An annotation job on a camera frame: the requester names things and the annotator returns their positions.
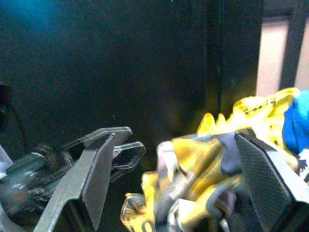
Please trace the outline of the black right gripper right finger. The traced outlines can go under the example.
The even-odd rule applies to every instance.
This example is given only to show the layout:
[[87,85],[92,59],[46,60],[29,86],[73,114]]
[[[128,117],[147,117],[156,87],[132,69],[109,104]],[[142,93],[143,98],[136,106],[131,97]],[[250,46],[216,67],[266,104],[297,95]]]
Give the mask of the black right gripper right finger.
[[266,232],[309,230],[309,187],[283,154],[254,136],[236,132],[244,183]]

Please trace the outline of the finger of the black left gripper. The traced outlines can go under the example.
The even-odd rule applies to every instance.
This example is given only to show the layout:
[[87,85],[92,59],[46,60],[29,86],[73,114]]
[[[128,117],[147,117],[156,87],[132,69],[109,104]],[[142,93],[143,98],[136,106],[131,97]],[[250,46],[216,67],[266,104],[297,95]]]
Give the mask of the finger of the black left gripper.
[[146,148],[142,142],[115,146],[112,153],[111,174],[126,174],[133,171],[145,152]]
[[79,158],[85,148],[88,148],[94,142],[97,142],[102,138],[103,141],[105,141],[104,138],[109,137],[110,134],[115,135],[115,145],[121,145],[132,135],[132,130],[127,126],[99,128],[65,144],[65,152],[68,152],[73,158]]

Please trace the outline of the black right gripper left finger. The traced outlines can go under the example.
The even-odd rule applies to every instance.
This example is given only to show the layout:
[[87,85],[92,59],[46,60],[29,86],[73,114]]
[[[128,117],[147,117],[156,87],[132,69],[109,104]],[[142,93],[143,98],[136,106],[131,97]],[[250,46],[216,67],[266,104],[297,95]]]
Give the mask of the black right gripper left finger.
[[115,134],[85,148],[63,176],[45,208],[36,232],[95,232],[108,191]]

